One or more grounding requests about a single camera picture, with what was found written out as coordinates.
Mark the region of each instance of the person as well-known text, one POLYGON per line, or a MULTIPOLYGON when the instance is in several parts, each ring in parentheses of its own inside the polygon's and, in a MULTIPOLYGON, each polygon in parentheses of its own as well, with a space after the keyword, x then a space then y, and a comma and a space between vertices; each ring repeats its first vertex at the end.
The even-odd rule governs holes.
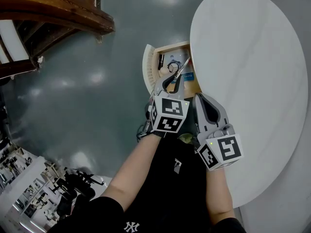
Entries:
POLYGON ((99 198, 49 232, 245 233, 224 169, 207 171, 193 145, 154 133, 139 141, 99 198))

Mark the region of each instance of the wooden drawer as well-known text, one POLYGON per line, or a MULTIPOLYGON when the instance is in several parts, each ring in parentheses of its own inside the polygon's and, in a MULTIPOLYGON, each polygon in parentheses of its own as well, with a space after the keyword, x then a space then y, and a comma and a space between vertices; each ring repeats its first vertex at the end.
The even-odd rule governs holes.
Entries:
MULTIPOLYGON (((158 62, 159 62, 160 54, 165 54, 170 51, 177 50, 177 49, 187 49, 191 56, 189 41, 184 41, 184 42, 164 46, 164 47, 157 48, 157 49, 152 47, 151 45, 146 46, 145 53, 144 53, 143 60, 142 60, 142 72, 143 72, 145 84, 150 94, 154 88, 156 80, 160 78, 159 70, 158 70, 158 62)), ((192 65, 194 80, 185 81, 185 84, 184 84, 185 98, 191 98, 194 96, 195 93, 201 92, 199 83, 195 76, 194 67, 193 67, 193 63, 191 59, 189 61, 189 65, 192 65)), ((173 91, 174 87, 175 87, 175 84, 171 83, 167 87, 167 90, 173 91)))

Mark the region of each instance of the open drawer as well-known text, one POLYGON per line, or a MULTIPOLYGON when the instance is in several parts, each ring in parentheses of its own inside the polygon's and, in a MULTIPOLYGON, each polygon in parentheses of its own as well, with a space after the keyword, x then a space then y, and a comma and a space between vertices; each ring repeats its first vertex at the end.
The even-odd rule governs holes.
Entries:
MULTIPOLYGON (((160 70, 158 70, 160 55, 163 54, 164 56, 167 55, 167 56, 172 57, 173 55, 171 55, 171 53, 179 53, 179 52, 184 52, 185 54, 188 53, 188 55, 191 56, 190 42, 184 41, 184 42, 176 43, 173 45, 168 45, 168 46, 157 48, 157 49, 151 45, 146 46, 144 56, 142 59, 142 73, 143 73, 145 84, 150 94, 153 91, 156 81, 160 78, 160 75, 161 75, 160 70)), ((194 67, 193 67, 193 63, 191 59, 187 65, 187 68, 188 70, 192 70, 192 74, 190 73, 191 71, 189 71, 189 73, 183 74, 185 75, 184 76, 185 98, 191 98, 194 96, 195 93, 201 92, 201 89, 196 79, 194 67)), ((167 87, 167 91, 173 91, 174 87, 175 87, 175 84, 171 83, 167 87)))

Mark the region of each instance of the white marble tabletop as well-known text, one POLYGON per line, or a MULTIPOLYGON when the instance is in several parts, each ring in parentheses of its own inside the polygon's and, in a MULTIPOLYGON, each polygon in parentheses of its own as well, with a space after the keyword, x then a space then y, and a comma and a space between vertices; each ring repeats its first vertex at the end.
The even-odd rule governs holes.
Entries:
POLYGON ((245 157, 226 167, 234 207, 262 193, 299 140, 308 77, 299 39, 270 0, 203 0, 191 25, 199 85, 240 134, 245 157))

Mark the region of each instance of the white cube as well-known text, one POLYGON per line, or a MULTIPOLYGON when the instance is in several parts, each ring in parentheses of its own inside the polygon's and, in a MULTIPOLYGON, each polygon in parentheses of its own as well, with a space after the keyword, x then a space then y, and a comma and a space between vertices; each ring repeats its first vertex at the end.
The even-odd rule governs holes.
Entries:
POLYGON ((150 116, 156 131, 177 133, 187 117, 188 101, 154 96, 150 116))
POLYGON ((206 139, 197 152, 209 171, 229 166, 244 157, 238 134, 206 139))

